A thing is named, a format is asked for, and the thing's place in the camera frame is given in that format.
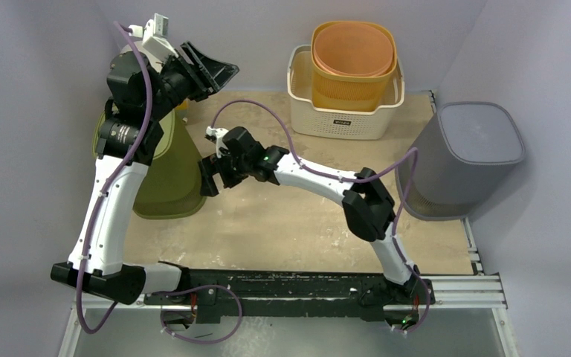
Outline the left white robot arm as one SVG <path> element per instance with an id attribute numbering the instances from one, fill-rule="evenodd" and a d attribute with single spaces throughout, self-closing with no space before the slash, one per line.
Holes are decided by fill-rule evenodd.
<path id="1" fill-rule="evenodd" d="M 192 284 L 183 268 L 159 262 L 125 263 L 123 247 L 133 205 L 163 136 L 161 120 L 185 100 L 219 92 L 239 73 L 185 42 L 154 68 L 147 49 L 118 54 L 106 78 L 111 92 L 97 131 L 94 190 L 73 251 L 51 268 L 51 279 L 78 292 L 122 303 L 163 292 L 174 304 L 188 301 Z"/>

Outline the olive green mesh bin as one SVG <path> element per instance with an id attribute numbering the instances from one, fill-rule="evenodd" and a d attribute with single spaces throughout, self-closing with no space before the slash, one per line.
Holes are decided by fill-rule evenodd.
<path id="1" fill-rule="evenodd" d="M 178 219 L 196 213 L 206 198 L 200 195 L 201 155 L 184 122 L 187 110 L 175 109 L 160 121 L 164 131 L 152 165 L 133 204 L 143 219 Z"/>

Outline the grey mesh waste bin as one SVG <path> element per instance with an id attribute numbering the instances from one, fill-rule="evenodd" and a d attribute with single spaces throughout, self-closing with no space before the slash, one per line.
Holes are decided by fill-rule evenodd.
<path id="1" fill-rule="evenodd" d="M 418 161 L 396 169 L 396 184 L 404 209 L 425 221 L 469 216 L 526 156 L 512 116 L 489 102 L 441 106 L 411 146 Z"/>

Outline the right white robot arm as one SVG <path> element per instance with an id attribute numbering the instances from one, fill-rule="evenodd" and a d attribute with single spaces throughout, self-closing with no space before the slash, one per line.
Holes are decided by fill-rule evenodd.
<path id="1" fill-rule="evenodd" d="M 199 162 L 202 196 L 218 195 L 214 178 L 219 176 L 225 188 L 252 177 L 328 199 L 342 208 L 351 233 L 372 246 L 394 301 L 428 298 L 428 287 L 420 282 L 416 264 L 408 260 L 397 237 L 395 201 L 374 171 L 332 170 L 298 158 L 289 149 L 264 147 L 241 126 L 231 130 L 209 126 L 205 137 L 216 145 L 216 151 Z"/>

